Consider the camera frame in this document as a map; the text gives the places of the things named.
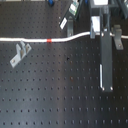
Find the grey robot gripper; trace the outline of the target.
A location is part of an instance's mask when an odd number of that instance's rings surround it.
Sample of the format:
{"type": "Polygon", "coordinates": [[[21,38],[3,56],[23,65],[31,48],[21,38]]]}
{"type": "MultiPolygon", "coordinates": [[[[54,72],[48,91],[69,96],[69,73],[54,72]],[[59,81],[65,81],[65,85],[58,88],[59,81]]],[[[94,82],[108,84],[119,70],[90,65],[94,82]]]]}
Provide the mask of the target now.
{"type": "Polygon", "coordinates": [[[111,12],[113,15],[121,14],[124,19],[128,18],[128,0],[88,0],[91,17],[90,37],[94,38],[100,33],[101,12],[111,12]]]}

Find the long dark gripper finger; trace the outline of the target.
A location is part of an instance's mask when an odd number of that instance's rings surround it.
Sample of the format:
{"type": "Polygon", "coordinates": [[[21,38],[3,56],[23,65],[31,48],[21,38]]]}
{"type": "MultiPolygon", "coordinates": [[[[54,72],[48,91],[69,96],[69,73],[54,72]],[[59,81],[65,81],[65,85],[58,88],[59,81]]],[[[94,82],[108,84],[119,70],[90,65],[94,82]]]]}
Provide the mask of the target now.
{"type": "Polygon", "coordinates": [[[110,36],[110,13],[108,9],[100,10],[100,87],[103,92],[113,90],[112,81],[112,39],[110,36]]]}

